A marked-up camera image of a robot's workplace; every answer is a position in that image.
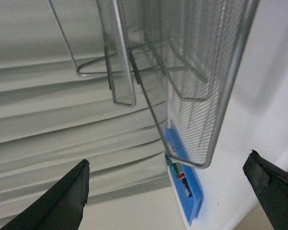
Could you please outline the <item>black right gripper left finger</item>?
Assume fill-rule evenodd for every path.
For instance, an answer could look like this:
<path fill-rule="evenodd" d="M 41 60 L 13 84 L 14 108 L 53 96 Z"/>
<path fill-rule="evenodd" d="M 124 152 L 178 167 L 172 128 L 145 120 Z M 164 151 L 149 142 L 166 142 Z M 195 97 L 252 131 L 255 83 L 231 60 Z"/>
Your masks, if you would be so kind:
<path fill-rule="evenodd" d="M 84 159 L 2 230 L 77 230 L 89 194 L 89 161 Z"/>

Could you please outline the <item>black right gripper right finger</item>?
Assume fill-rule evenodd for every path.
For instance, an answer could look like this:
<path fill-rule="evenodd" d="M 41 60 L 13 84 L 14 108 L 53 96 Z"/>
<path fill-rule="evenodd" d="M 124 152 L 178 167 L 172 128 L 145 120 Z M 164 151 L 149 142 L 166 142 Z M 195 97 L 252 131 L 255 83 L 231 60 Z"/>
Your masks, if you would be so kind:
<path fill-rule="evenodd" d="M 288 230 L 288 172 L 262 158 L 249 154 L 243 172 L 275 230 Z"/>

